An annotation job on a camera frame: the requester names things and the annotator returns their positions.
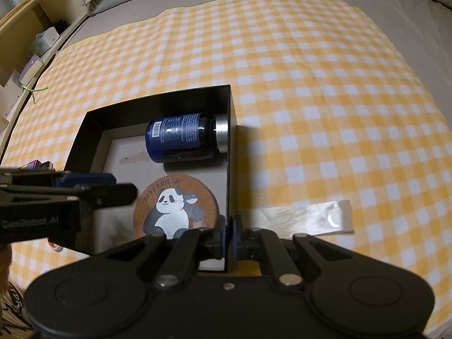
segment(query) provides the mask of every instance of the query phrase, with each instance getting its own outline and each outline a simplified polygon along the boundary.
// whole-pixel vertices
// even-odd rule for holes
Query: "panda face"
[[[176,213],[184,208],[184,196],[178,195],[174,188],[167,188],[160,193],[156,208],[163,214]]]

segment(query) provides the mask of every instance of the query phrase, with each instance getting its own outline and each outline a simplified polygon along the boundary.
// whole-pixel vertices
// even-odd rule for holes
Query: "human hand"
[[[11,257],[11,245],[0,244],[0,293],[8,290],[8,275],[10,273]]]

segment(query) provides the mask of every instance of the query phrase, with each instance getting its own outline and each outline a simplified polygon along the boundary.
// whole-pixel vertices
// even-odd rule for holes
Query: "round cork coaster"
[[[215,226],[218,206],[210,190],[185,174],[171,174],[150,184],[136,201],[133,228],[138,238],[164,233],[170,240],[187,229]]]

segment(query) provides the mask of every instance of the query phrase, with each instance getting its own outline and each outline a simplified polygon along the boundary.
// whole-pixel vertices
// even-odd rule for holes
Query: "panda belly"
[[[156,227],[160,227],[165,232],[168,240],[174,237],[174,233],[181,228],[188,229],[188,216],[185,210],[177,213],[164,214],[155,223]]]

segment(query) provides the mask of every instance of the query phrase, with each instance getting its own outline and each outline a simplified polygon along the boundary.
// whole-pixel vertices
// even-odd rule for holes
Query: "bottle label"
[[[200,113],[167,117],[152,125],[150,142],[153,150],[191,149],[199,147]]]

